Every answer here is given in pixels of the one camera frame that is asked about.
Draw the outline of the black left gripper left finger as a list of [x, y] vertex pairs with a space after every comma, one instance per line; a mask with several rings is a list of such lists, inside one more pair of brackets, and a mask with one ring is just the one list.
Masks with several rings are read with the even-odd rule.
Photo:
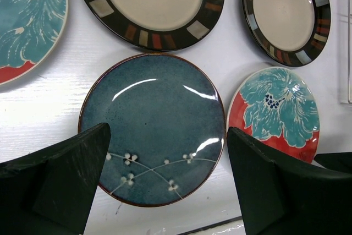
[[110, 139], [100, 123], [1, 163], [1, 234], [83, 234]]

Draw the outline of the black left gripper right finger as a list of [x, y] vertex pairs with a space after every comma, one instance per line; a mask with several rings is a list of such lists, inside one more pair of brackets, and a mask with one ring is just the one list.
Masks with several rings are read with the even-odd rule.
[[351, 234], [351, 153], [312, 165], [234, 127], [227, 147], [247, 234]]

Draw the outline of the small red teal floral plate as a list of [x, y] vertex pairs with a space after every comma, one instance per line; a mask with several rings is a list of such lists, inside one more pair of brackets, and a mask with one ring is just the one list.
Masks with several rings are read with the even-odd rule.
[[307, 163], [316, 155], [320, 136], [311, 90], [284, 67], [261, 69], [241, 83], [229, 106], [227, 127]]

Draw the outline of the dark blue blossom plate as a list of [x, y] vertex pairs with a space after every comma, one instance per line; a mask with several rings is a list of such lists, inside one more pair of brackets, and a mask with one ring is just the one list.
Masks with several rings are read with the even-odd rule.
[[78, 131], [111, 129], [99, 186], [129, 205], [159, 207], [199, 189], [224, 148], [226, 116], [207, 75], [166, 53], [138, 54], [104, 72], [82, 105]]

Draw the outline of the brown rim cream plate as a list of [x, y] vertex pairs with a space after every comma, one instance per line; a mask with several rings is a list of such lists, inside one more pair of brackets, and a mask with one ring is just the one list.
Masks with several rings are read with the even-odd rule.
[[84, 0], [112, 33], [153, 51], [177, 51], [204, 39], [224, 0]]
[[301, 67], [323, 51], [331, 29], [329, 0], [242, 0], [258, 45], [276, 62]]

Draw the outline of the large red teal floral plate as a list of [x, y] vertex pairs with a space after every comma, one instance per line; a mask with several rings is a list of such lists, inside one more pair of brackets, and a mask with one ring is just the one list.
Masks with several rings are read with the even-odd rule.
[[20, 78], [53, 51], [68, 0], [1, 0], [1, 84]]

